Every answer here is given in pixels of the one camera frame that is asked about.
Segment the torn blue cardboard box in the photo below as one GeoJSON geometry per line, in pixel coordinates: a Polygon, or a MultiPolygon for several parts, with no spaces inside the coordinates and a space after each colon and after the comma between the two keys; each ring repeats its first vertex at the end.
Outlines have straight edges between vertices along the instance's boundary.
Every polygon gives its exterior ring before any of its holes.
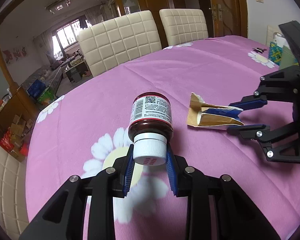
{"type": "Polygon", "coordinates": [[[229,126],[243,126],[239,115],[243,109],[206,103],[200,95],[191,93],[186,124],[194,128],[226,130],[229,126]]]}

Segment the dark brown medicine bottle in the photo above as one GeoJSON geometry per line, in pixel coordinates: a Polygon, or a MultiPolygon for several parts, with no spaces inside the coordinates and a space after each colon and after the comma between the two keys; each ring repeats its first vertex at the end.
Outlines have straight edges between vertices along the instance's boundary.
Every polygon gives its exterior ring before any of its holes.
{"type": "Polygon", "coordinates": [[[171,103],[157,92],[145,92],[132,104],[128,136],[133,142],[133,159],[143,166],[160,166],[167,161],[167,145],[173,137],[171,103]]]}

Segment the beaded colourful tissue box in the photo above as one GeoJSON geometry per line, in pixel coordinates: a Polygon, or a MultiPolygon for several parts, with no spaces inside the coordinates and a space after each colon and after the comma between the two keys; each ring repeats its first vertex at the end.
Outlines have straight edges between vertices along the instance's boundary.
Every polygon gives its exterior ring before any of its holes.
{"type": "Polygon", "coordinates": [[[275,42],[270,42],[268,59],[279,66],[281,61],[281,54],[282,48],[279,47],[275,42]]]}

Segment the small black hair clip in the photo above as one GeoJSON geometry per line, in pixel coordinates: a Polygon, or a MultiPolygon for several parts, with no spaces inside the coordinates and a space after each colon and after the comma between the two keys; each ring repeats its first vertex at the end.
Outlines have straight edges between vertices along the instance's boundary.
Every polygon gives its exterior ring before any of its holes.
{"type": "Polygon", "coordinates": [[[253,51],[256,53],[264,53],[265,51],[267,51],[267,49],[263,49],[263,48],[253,48],[253,51]]]}

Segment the cream chair left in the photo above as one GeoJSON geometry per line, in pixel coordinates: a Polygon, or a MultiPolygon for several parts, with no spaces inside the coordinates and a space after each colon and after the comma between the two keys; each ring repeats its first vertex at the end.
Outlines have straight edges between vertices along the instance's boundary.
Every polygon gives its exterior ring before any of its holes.
{"type": "Polygon", "coordinates": [[[0,229],[9,239],[18,239],[29,224],[23,163],[0,146],[0,229]]]}

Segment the cream chair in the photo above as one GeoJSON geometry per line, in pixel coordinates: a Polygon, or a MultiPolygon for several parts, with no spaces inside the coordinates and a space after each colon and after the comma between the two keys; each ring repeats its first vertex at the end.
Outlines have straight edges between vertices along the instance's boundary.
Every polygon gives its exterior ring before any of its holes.
{"type": "Polygon", "coordinates": [[[29,224],[23,163],[0,146],[0,229],[9,239],[18,239],[29,224]]]}
{"type": "Polygon", "coordinates": [[[77,40],[94,77],[162,49],[149,10],[112,18],[80,31],[77,40]]]}
{"type": "Polygon", "coordinates": [[[169,46],[209,37],[205,16],[200,9],[161,9],[159,15],[169,46]]]}

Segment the purple floral tablecloth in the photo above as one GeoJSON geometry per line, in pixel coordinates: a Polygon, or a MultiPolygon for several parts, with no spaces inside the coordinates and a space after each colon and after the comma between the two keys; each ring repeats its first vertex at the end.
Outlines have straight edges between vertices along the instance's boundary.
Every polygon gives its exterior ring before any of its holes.
{"type": "Polygon", "coordinates": [[[300,239],[297,65],[208,38],[123,63],[34,125],[21,239],[300,239]]]}

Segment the red gift bag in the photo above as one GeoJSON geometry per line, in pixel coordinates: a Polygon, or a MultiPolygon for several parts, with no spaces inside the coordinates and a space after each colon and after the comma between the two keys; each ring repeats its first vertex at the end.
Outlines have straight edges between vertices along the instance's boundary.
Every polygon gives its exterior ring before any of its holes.
{"type": "Polygon", "coordinates": [[[8,129],[7,132],[0,139],[0,146],[8,153],[14,149],[14,144],[11,142],[11,132],[8,129]]]}

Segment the brown cardboard box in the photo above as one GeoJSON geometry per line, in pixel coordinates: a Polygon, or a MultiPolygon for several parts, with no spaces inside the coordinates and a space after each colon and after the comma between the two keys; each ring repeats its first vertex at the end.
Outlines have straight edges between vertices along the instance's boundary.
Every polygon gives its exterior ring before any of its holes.
{"type": "Polygon", "coordinates": [[[10,125],[11,139],[13,141],[29,141],[33,132],[34,122],[24,120],[21,115],[15,115],[10,125]]]}

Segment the cream chair right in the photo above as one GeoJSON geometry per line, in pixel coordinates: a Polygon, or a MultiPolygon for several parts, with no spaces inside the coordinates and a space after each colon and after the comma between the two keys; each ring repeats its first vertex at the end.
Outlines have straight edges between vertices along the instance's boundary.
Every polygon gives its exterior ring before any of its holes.
{"type": "Polygon", "coordinates": [[[161,9],[159,15],[169,46],[209,37],[205,16],[200,9],[161,9]]]}

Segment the wooden cabinet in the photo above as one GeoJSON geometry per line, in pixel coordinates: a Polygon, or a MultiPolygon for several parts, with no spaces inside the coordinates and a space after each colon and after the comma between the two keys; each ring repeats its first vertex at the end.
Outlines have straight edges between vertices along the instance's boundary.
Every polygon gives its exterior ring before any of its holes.
{"type": "Polygon", "coordinates": [[[1,71],[9,85],[10,91],[12,93],[12,98],[8,100],[6,105],[0,112],[0,139],[3,137],[5,132],[7,132],[10,127],[14,116],[21,115],[25,120],[32,120],[35,122],[39,109],[30,99],[28,94],[25,92],[22,86],[13,80],[6,63],[4,61],[1,49],[0,49],[0,68],[1,71]]]}

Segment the grey sofa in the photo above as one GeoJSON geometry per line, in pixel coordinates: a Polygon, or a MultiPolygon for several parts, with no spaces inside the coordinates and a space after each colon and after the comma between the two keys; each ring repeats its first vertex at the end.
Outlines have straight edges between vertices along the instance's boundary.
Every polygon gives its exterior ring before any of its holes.
{"type": "Polygon", "coordinates": [[[52,69],[50,66],[42,66],[38,68],[34,73],[32,73],[23,83],[23,89],[27,90],[34,83],[34,81],[39,80],[50,87],[51,90],[56,94],[62,78],[65,77],[65,69],[68,65],[60,65],[56,69],[52,69]]]}

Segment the coffee table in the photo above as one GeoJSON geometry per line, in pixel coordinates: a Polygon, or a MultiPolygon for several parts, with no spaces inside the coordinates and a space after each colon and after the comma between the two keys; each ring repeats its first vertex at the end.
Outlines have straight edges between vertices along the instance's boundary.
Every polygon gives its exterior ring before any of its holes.
{"type": "Polygon", "coordinates": [[[91,75],[90,69],[83,57],[78,57],[71,61],[64,73],[72,83],[77,83],[84,77],[91,75]]]}

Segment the cream chair middle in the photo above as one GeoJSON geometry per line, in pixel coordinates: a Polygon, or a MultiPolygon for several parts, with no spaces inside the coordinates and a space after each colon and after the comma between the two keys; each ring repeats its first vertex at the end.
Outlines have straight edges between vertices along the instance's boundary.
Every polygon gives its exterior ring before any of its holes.
{"type": "Polygon", "coordinates": [[[112,18],[80,31],[77,40],[94,77],[162,49],[149,10],[112,18]]]}

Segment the ceiling light fixture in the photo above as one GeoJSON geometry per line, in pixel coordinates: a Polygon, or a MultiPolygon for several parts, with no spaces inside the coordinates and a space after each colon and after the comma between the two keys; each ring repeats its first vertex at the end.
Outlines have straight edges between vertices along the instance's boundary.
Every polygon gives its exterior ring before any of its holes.
{"type": "Polygon", "coordinates": [[[69,7],[71,4],[70,0],[57,0],[50,5],[45,7],[45,10],[49,11],[51,14],[56,14],[64,8],[69,7]]]}

